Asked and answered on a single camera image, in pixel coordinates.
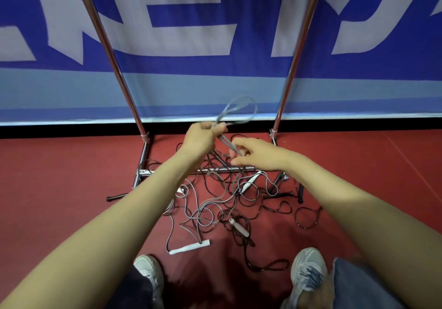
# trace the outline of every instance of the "red floor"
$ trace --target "red floor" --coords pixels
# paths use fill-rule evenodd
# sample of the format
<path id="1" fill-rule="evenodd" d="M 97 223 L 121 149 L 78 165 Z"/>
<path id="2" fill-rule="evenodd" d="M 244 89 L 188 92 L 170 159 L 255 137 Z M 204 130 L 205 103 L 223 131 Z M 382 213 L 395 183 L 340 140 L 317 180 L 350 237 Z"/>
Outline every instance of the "red floor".
<path id="1" fill-rule="evenodd" d="M 157 136 L 150 157 L 164 161 L 182 139 Z M 278 141 L 442 232 L 442 130 L 288 133 Z M 51 250 L 105 210 L 105 196 L 130 189 L 141 146 L 139 136 L 0 140 L 0 300 Z M 292 184 L 285 182 L 282 190 L 291 190 Z M 209 198 L 202 178 L 196 189 L 200 201 Z M 308 193 L 305 205 L 317 206 Z M 251 216 L 256 209 L 241 210 Z M 166 304 L 277 307 L 290 292 L 289 271 L 250 272 L 242 248 L 222 226 L 204 236 L 211 239 L 209 247 L 169 256 L 164 244 L 170 225 L 162 217 L 141 250 L 163 264 Z M 266 211 L 251 225 L 256 248 L 247 253 L 257 265 L 292 260 L 308 246 L 321 250 L 328 266 L 335 256 L 357 255 L 325 212 L 311 230 L 297 227 L 293 214 Z M 170 248 L 191 242 L 190 234 L 176 227 Z"/>

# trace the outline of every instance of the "sneaker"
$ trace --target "sneaker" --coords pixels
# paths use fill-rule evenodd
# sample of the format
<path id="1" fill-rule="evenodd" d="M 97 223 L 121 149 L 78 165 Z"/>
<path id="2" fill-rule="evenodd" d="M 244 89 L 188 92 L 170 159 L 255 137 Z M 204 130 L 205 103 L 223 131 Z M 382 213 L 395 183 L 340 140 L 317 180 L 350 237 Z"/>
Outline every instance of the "sneaker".
<path id="1" fill-rule="evenodd" d="M 154 308 L 164 308 L 163 305 L 163 289 L 164 289 L 164 275 L 160 263 L 152 256 L 142 255 L 135 259 L 135 268 L 149 279 L 152 284 L 152 303 Z"/>
<path id="2" fill-rule="evenodd" d="M 293 290 L 290 297 L 281 304 L 281 308 L 296 308 L 302 291 L 318 289 L 327 275 L 327 267 L 321 253 L 313 248 L 301 250 L 293 261 L 290 270 Z"/>

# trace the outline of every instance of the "light blue stripe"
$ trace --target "light blue stripe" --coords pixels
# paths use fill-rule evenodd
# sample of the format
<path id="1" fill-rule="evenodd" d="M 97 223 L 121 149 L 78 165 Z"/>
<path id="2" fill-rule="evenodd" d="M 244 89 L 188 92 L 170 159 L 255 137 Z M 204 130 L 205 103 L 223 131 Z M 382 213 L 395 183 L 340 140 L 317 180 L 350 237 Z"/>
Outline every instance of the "light blue stripe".
<path id="1" fill-rule="evenodd" d="M 278 103 L 284 78 L 125 74 L 140 106 L 226 104 L 237 94 Z M 0 109 L 61 109 L 125 106 L 113 73 L 0 68 Z M 442 96 L 441 81 L 294 81 L 289 101 L 343 101 Z"/>

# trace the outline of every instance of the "metal rack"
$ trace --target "metal rack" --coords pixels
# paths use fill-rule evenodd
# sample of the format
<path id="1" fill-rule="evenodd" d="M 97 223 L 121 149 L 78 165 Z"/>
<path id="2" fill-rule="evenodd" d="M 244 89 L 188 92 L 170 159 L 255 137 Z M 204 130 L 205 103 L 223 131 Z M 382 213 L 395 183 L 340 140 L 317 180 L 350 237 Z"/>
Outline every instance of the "metal rack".
<path id="1" fill-rule="evenodd" d="M 132 98 L 129 88 L 127 86 L 127 83 L 124 79 L 123 73 L 121 72 L 120 66 L 118 64 L 118 61 L 115 57 L 115 54 L 113 52 L 111 43 L 109 41 L 108 35 L 106 34 L 106 31 L 104 30 L 103 24 L 101 22 L 100 16 L 98 14 L 98 11 L 93 3 L 92 0 L 83 0 L 84 5 L 86 7 L 86 10 L 91 17 L 92 23 L 95 27 L 95 30 L 97 31 L 98 37 L 101 41 L 101 44 L 103 45 L 103 48 L 106 52 L 106 55 L 108 56 L 110 65 L 112 66 L 113 72 L 115 74 L 115 77 L 117 78 L 117 81 L 121 87 L 121 90 L 124 94 L 124 97 L 127 101 L 127 104 L 129 105 L 130 111 L 132 112 L 132 115 L 135 119 L 135 122 L 137 124 L 138 130 L 140 131 L 141 138 L 143 138 L 144 145 L 143 149 L 141 151 L 141 157 L 140 162 L 137 167 L 137 172 L 135 175 L 134 185 L 133 188 L 135 188 L 140 182 L 141 178 L 150 176 L 154 171 L 148 171 L 146 168 L 144 168 L 145 161 L 147 159 L 150 146 L 152 144 L 149 133 L 145 131 L 143 123 L 141 121 L 140 114 L 138 113 L 137 107 L 135 106 L 134 99 Z M 284 112 L 284 107 L 287 102 L 287 98 L 289 96 L 290 88 L 293 82 L 293 78 L 295 76 L 295 72 L 299 63 L 299 60 L 301 58 L 301 52 L 302 48 L 305 43 L 305 39 L 307 37 L 308 29 L 310 27 L 310 23 L 313 18 L 313 13 L 316 8 L 318 0 L 309 0 L 307 9 L 302 21 L 301 31 L 296 43 L 293 60 L 290 66 L 289 74 L 285 80 L 284 84 L 284 90 L 282 92 L 281 101 L 279 103 L 278 111 L 276 113 L 276 118 L 274 121 L 273 128 L 270 130 L 270 139 L 273 142 L 273 144 L 276 145 L 276 135 L 278 132 L 279 123 L 282 118 L 282 113 Z M 206 169 L 199 169 L 196 173 L 197 174 L 206 174 L 208 171 L 216 170 L 219 173 L 231 173 L 231 172 L 239 172 L 240 169 L 238 167 L 220 167 L 220 168 L 206 168 Z M 243 172 L 253 172 L 256 171 L 255 167 L 252 166 L 246 166 L 245 168 L 241 169 Z"/>

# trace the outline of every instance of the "jump rope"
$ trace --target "jump rope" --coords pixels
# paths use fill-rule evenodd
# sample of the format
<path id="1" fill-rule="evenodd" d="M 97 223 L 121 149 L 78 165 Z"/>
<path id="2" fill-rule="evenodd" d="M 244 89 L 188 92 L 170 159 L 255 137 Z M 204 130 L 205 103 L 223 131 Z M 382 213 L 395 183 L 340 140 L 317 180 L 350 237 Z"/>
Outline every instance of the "jump rope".
<path id="1" fill-rule="evenodd" d="M 224 108 L 224 110 L 215 120 L 214 125 L 218 124 L 226 116 L 231 115 L 232 113 L 240 114 L 241 110 L 244 111 L 245 108 L 250 109 L 251 105 L 254 107 L 254 109 L 252 115 L 248 120 L 227 122 L 227 125 L 229 126 L 234 124 L 244 124 L 246 122 L 251 121 L 253 119 L 253 116 L 257 113 L 257 105 L 250 97 L 240 96 L 232 100 Z M 219 139 L 227 147 L 234 150 L 235 152 L 238 152 L 235 145 L 232 144 L 232 140 L 236 136 L 247 138 L 246 135 L 234 134 L 230 139 L 228 139 L 224 135 L 221 135 Z M 178 151 L 181 145 L 182 143 L 179 143 L 176 146 L 175 152 Z M 159 166 L 162 164 L 161 162 L 152 159 L 145 160 L 145 163 L 147 163 L 146 169 L 148 171 L 153 170 L 152 166 Z M 298 186 L 296 181 L 294 181 L 295 192 L 290 191 L 290 192 L 280 193 L 279 185 L 282 182 L 283 173 L 279 173 L 276 179 L 274 181 L 271 181 L 267 173 L 264 171 L 258 171 L 256 173 L 252 173 L 251 175 L 244 175 L 245 173 L 243 172 L 243 168 L 239 166 L 236 166 L 239 172 L 234 173 L 232 171 L 229 171 L 228 176 L 226 178 L 222 178 L 221 175 L 218 173 L 219 169 L 221 168 L 228 169 L 229 167 L 232 167 L 230 165 L 229 156 L 222 154 L 219 150 L 212 151 L 204 158 L 201 169 L 204 168 L 216 168 L 216 169 L 210 171 L 207 175 L 204 174 L 202 175 L 204 187 L 206 188 L 207 192 L 212 196 L 212 198 L 203 201 L 201 204 L 198 201 L 197 192 L 194 186 L 194 183 L 198 177 L 197 174 L 195 174 L 191 178 L 191 180 L 186 178 L 185 183 L 180 185 L 180 188 L 175 194 L 175 197 L 177 200 L 184 200 L 184 205 L 183 206 L 176 205 L 175 199 L 172 199 L 169 205 L 167 206 L 165 212 L 163 213 L 163 216 L 170 217 L 172 222 L 171 231 L 166 240 L 166 245 L 165 245 L 166 251 L 168 253 L 171 253 L 171 251 L 169 250 L 169 241 L 174 230 L 173 214 L 177 209 L 183 208 L 186 220 L 180 223 L 179 227 L 188 231 L 194 237 L 194 239 L 198 244 L 200 245 L 203 244 L 202 234 L 213 231 L 215 226 L 218 223 L 221 223 L 223 224 L 224 228 L 227 231 L 232 233 L 234 242 L 238 246 L 243 247 L 245 264 L 251 271 L 262 272 L 262 271 L 286 270 L 290 266 L 290 261 L 287 259 L 277 259 L 268 263 L 263 267 L 253 264 L 248 259 L 247 248 L 249 246 L 256 247 L 255 242 L 251 239 L 250 221 L 257 219 L 261 210 L 265 210 L 272 213 L 284 214 L 284 215 L 291 214 L 293 212 L 293 207 L 287 200 L 282 200 L 279 203 L 278 208 L 276 209 L 266 206 L 264 201 L 274 198 L 292 197 L 294 199 L 297 199 L 299 204 L 302 204 L 304 187 L 301 184 L 299 184 Z M 265 177 L 264 187 L 258 187 L 254 183 L 256 178 L 258 178 L 259 176 Z M 221 184 L 222 188 L 224 189 L 224 192 L 221 195 L 217 196 L 208 188 L 207 186 L 208 178 L 211 178 Z M 244 192 L 250 186 L 254 186 L 254 188 L 256 189 L 256 196 L 254 198 L 249 198 L 244 195 Z M 195 205 L 197 206 L 197 209 L 193 212 L 188 206 L 188 198 L 190 198 L 192 194 L 195 197 Z M 110 202 L 113 200 L 120 199 L 125 195 L 126 194 L 121 194 L 117 196 L 107 197 L 106 200 Z M 258 200 L 260 200 L 261 204 L 258 208 L 257 214 L 254 217 L 244 216 L 243 214 L 240 213 L 240 211 L 237 208 L 238 204 L 246 208 L 252 207 L 256 204 Z M 286 211 L 281 210 L 283 206 L 288 207 L 288 209 Z M 299 223 L 297 216 L 301 210 L 314 212 L 316 214 L 314 222 L 308 225 L 305 224 L 302 225 L 301 223 Z M 296 225 L 303 229 L 313 228 L 319 221 L 319 216 L 321 211 L 322 207 L 319 207 L 318 209 L 307 208 L 304 206 L 297 208 L 296 211 L 294 212 L 294 220 Z M 195 231 L 191 231 L 191 229 L 189 229 L 186 226 L 187 223 L 190 223 Z"/>

